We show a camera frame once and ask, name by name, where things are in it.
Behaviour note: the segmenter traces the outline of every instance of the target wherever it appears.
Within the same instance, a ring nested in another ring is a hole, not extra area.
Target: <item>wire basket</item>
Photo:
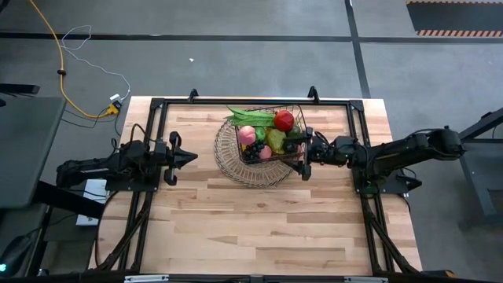
[[[230,179],[247,187],[275,186],[287,178],[292,169],[280,160],[266,164],[245,164],[240,160],[241,150],[236,147],[237,136],[230,121],[224,122],[215,139],[215,161]]]
[[[306,130],[306,121],[304,120],[304,114],[302,113],[302,109],[300,108],[299,105],[282,105],[282,106],[271,106],[271,107],[257,107],[257,108],[249,108],[247,111],[258,111],[258,112],[265,112],[265,113],[270,113],[270,114],[275,114],[276,112],[286,110],[290,112],[294,118],[295,118],[295,125],[297,126],[302,132]],[[235,126],[235,131],[236,131],[236,137],[237,137],[237,132],[241,129],[239,126]],[[237,148],[238,152],[240,153],[239,158],[240,160],[245,163],[245,164],[264,164],[266,162],[270,161],[275,161],[275,160],[295,160],[301,157],[304,154],[304,151],[306,150],[306,144],[302,143],[301,150],[298,150],[295,153],[286,153],[286,154],[276,154],[273,153],[273,155],[270,158],[267,159],[257,159],[257,160],[245,160],[244,158],[244,151],[242,150],[243,145],[239,142],[239,140],[236,138],[237,141]]]

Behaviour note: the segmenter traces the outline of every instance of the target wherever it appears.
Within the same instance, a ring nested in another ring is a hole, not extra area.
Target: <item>white cable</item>
[[[84,41],[80,44],[79,47],[77,48],[70,48],[70,47],[67,47],[66,44],[64,43],[64,39],[67,37],[67,35],[69,35],[72,31],[78,29],[78,28],[89,28],[89,36],[87,37],[87,39],[84,39]],[[109,72],[105,69],[103,69],[102,67],[100,66],[97,66],[95,64],[91,64],[88,60],[86,59],[82,59],[82,58],[78,58],[72,51],[70,50],[79,50],[81,49],[84,44],[86,44],[87,40],[89,40],[91,38],[91,30],[92,30],[93,27],[91,27],[89,24],[86,24],[86,25],[83,25],[83,26],[80,26],[80,27],[76,27],[76,28],[73,28],[71,29],[69,32],[66,33],[66,35],[63,36],[63,38],[61,39],[61,48],[63,48],[66,52],[70,53],[70,55],[72,55],[77,61],[82,61],[82,62],[86,62],[89,66],[91,67],[95,67],[95,68],[99,68],[100,70],[102,70],[104,73],[106,74],[109,74],[109,75],[117,75],[121,78],[123,78],[124,82],[126,82],[127,84],[127,93],[126,95],[124,95],[124,97],[121,97],[121,99],[124,101],[128,96],[129,96],[129,93],[131,92],[131,85],[129,84],[129,82],[127,81],[127,79],[121,75],[121,74],[118,74],[118,73],[115,73],[115,72]]]

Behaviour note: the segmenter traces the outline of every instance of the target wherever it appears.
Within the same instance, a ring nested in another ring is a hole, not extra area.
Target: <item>yellow cable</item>
[[[42,20],[44,20],[44,22],[46,22],[46,26],[50,29],[50,32],[53,34],[54,41],[56,42],[56,45],[57,45],[57,49],[60,51],[60,62],[61,62],[60,63],[60,70],[64,71],[63,51],[61,50],[60,42],[57,39],[56,33],[54,32],[53,27],[50,26],[50,24],[47,21],[46,17],[44,17],[44,14],[40,11],[40,9],[37,7],[37,5],[33,2],[33,0],[29,0],[29,1],[30,1],[31,5],[33,6],[33,8],[35,8],[35,10],[37,11],[37,13],[39,13],[39,15],[42,18]],[[81,112],[84,116],[89,117],[89,118],[99,119],[99,118],[103,118],[105,116],[110,115],[109,112],[106,112],[105,114],[102,114],[102,115],[99,115],[99,116],[97,116],[97,115],[91,115],[91,114],[85,113],[82,109],[80,109],[79,107],[77,107],[77,105],[75,105],[75,103],[73,103],[73,101],[64,92],[64,88],[63,88],[63,74],[60,74],[60,90],[61,90],[61,93],[64,96],[64,99],[66,99],[66,101],[68,101],[68,103],[70,103],[75,109],[77,109],[77,111]]]

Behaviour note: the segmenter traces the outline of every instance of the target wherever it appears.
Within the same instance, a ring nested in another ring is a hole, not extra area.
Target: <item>pink peach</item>
[[[273,155],[273,150],[268,146],[264,146],[264,148],[260,151],[259,157],[260,159],[267,159]]]
[[[255,142],[255,128],[252,126],[244,126],[237,132],[237,140],[242,145],[251,145]]]

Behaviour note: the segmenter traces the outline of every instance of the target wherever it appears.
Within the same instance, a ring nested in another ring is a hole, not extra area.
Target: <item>wooden plank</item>
[[[150,99],[131,98],[121,142],[127,142],[134,123],[146,124]],[[384,102],[364,100],[364,106],[371,143],[390,142]],[[349,133],[343,108],[302,109],[309,126],[329,140]],[[182,148],[200,157],[176,172],[177,186],[160,183],[152,202],[141,272],[370,274],[362,207],[351,172],[313,164],[309,182],[291,174],[271,188],[237,184],[218,169],[213,156],[215,135],[228,115],[225,105],[170,106],[163,138],[177,130]],[[142,140],[142,133],[135,131],[134,138]],[[99,233],[102,258],[123,235],[130,198],[131,193],[118,193],[105,211]],[[383,196],[383,204],[391,238],[420,269],[406,204],[396,196]],[[382,244],[376,240],[376,245],[384,266]]]

